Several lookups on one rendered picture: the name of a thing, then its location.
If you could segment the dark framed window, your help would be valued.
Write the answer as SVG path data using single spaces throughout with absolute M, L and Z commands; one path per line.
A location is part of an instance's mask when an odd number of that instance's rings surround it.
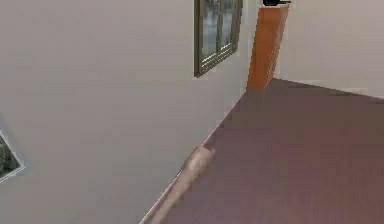
M 243 0 L 194 0 L 194 77 L 234 54 L 239 45 Z

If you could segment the orange wooden cabinet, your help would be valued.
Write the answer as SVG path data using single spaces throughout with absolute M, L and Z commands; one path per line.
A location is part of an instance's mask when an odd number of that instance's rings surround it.
M 264 91 L 273 79 L 289 5 L 261 6 L 252 49 L 248 89 Z

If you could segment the black object on cabinet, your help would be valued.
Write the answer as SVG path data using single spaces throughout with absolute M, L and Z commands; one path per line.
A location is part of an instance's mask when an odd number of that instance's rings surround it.
M 278 6 L 279 4 L 290 4 L 292 0 L 262 0 L 263 6 Z

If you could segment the white framed window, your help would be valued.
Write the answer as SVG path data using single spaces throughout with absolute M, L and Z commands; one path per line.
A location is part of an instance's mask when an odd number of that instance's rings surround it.
M 0 129 L 0 184 L 16 177 L 26 168 L 18 144 L 12 135 Z

